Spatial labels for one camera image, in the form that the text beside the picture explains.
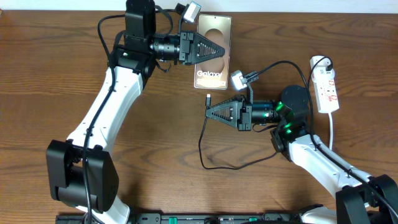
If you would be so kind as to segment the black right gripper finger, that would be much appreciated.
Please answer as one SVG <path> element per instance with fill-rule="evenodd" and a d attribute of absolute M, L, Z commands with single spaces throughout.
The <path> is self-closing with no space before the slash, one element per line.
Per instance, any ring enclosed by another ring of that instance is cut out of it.
<path fill-rule="evenodd" d="M 236 127 L 236 110 L 231 107 L 209 108 L 205 112 L 207 118 Z"/>
<path fill-rule="evenodd" d="M 242 95 L 235 95 L 230 99 L 224 100 L 221 103 L 217 103 L 213 106 L 211 106 L 211 95 L 207 95 L 207 109 L 208 110 L 222 110 L 222 109 L 228 109 L 231 111 L 237 111 L 238 109 L 241 108 L 241 103 L 243 101 L 243 96 Z"/>

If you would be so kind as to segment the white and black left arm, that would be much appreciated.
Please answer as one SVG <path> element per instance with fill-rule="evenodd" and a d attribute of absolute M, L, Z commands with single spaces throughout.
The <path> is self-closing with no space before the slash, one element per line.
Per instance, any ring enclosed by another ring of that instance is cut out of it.
<path fill-rule="evenodd" d="M 46 150 L 50 194 L 77 208 L 77 223 L 127 223 L 131 210 L 118 197 L 119 176 L 112 153 L 116 136 L 153 71 L 162 62 L 195 65 L 225 49 L 190 30 L 156 31 L 156 15 L 170 15 L 151 0 L 126 2 L 125 28 L 105 48 L 107 71 L 97 97 L 78 127 Z"/>

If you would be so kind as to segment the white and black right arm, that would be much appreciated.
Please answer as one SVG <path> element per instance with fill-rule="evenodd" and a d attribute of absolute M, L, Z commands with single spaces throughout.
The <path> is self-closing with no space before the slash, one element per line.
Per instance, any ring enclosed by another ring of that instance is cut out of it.
<path fill-rule="evenodd" d="M 307 89 L 291 85 L 278 100 L 236 95 L 216 105 L 205 100 L 205 118 L 250 131 L 260 124 L 270 131 L 276 153 L 311 174 L 336 202 L 335 210 L 315 204 L 296 213 L 266 214 L 263 223 L 397 223 L 397 184 L 388 175 L 359 170 L 312 134 L 307 123 Z"/>

